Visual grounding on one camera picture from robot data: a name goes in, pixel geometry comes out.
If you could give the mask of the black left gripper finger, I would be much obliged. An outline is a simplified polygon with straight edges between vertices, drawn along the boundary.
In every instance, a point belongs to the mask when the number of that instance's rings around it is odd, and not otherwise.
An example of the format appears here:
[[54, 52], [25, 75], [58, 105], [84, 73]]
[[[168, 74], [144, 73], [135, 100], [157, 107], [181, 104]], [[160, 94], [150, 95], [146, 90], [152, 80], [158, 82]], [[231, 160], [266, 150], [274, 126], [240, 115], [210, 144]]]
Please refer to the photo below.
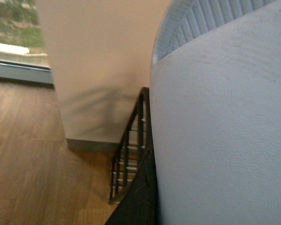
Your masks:
[[107, 225], [155, 225], [157, 177], [154, 150], [149, 148], [140, 167]]

